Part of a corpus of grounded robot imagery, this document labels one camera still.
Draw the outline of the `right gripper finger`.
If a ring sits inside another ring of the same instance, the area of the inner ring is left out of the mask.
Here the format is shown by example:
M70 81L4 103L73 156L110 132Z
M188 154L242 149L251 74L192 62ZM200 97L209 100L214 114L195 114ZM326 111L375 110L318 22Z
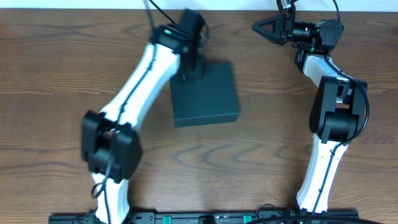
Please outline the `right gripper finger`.
M284 25L283 18L284 16L279 14L257 21L252 25L252 29L280 30Z
M273 44L282 45L284 41L284 39L280 36L280 32L266 30L262 27L252 27L252 30Z

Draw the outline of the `black gift box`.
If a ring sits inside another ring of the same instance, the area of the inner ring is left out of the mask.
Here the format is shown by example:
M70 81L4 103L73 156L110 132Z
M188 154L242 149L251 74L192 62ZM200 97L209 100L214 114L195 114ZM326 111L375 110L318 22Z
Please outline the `black gift box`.
M234 122L238 95L231 62L211 63L202 79L170 79L174 125L177 128Z

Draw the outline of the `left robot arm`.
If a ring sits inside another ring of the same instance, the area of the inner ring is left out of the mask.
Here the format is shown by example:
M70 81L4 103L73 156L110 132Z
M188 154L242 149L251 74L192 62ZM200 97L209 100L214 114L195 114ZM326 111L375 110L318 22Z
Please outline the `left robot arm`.
M137 67L119 93L100 112L89 110L81 121L81 158L87 162L98 206L94 223L125 223L129 178L142 158L139 131L164 85L172 78L203 77L199 54L203 16L185 9L176 24L152 28Z

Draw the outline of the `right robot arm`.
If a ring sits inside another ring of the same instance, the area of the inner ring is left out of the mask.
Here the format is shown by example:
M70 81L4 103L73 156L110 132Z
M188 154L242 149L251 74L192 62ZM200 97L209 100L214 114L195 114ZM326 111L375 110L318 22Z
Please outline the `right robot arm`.
M340 160L369 120L368 84L345 74L332 61L330 54L344 31L339 17L297 20L294 1L277 0L277 5L279 15L255 22L252 30L273 44L291 42L297 49L298 70L317 86L309 117L312 155L296 200L306 214L325 214Z

